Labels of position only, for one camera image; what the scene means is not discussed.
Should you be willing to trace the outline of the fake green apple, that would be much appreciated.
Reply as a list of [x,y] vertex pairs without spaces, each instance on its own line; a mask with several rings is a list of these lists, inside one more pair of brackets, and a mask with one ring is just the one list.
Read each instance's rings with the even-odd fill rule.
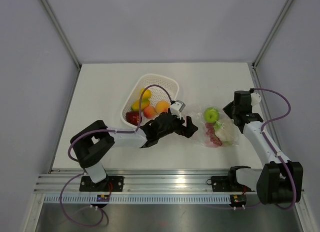
[[219,120],[220,113],[216,108],[209,107],[204,111],[203,117],[207,123],[215,123]]

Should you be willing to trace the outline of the clear zip top bag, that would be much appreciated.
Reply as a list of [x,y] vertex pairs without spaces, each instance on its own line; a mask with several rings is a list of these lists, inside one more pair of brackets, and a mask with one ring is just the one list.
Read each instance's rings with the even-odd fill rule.
[[239,145],[238,128],[221,108],[213,105],[192,104],[184,110],[198,130],[191,139],[198,145],[209,148]]

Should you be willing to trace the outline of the fake orange fruit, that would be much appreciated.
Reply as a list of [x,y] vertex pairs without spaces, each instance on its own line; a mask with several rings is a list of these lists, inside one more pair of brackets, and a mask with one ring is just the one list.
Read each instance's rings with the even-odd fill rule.
[[163,112],[168,112],[168,109],[170,108],[170,104],[167,101],[159,101],[155,106],[155,111],[157,114],[161,114]]

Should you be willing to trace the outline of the fake peach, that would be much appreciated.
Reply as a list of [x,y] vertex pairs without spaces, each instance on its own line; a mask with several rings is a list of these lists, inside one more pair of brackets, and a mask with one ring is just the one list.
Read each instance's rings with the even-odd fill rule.
[[153,119],[157,116],[157,111],[153,106],[148,106],[143,110],[143,114],[147,119]]

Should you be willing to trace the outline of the fake mango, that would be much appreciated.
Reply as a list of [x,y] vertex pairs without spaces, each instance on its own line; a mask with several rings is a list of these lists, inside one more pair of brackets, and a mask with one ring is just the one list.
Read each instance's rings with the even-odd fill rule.
[[141,102],[137,100],[132,106],[132,111],[143,111],[146,107],[150,106],[150,101],[148,99],[143,99]]

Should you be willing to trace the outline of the fake yellow pear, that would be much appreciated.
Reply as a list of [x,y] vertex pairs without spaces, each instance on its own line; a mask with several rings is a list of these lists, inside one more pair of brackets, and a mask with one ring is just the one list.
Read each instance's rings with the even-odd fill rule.
[[140,95],[142,96],[142,100],[149,100],[152,97],[152,92],[149,89],[145,90],[142,88]]

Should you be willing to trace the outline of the fake dark red apple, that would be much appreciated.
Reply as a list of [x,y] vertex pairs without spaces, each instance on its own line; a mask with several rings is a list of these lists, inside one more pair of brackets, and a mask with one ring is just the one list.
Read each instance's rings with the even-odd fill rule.
[[128,123],[137,126],[142,122],[142,118],[140,118],[140,114],[138,111],[129,111],[125,114],[125,119]]

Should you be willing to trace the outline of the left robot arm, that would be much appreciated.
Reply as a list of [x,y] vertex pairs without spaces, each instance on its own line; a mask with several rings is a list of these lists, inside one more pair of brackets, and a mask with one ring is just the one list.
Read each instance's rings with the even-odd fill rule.
[[170,112],[161,113],[137,130],[109,128],[104,121],[97,120],[71,138],[67,154],[90,177],[90,185],[97,191],[103,191],[108,186],[107,173],[101,163],[106,153],[116,147],[149,148],[172,133],[186,138],[198,130],[192,118],[180,118]]

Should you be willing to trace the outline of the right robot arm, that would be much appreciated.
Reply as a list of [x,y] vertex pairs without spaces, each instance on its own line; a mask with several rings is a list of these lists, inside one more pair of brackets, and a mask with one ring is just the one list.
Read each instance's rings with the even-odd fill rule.
[[266,130],[267,122],[252,111],[253,104],[260,102],[256,91],[255,88],[235,91],[233,101],[223,111],[249,140],[263,169],[258,173],[247,166],[231,167],[227,185],[232,190],[245,186],[257,193],[263,205],[280,208],[289,204],[286,209],[290,210],[301,199],[304,170],[300,162],[291,161],[281,151]]

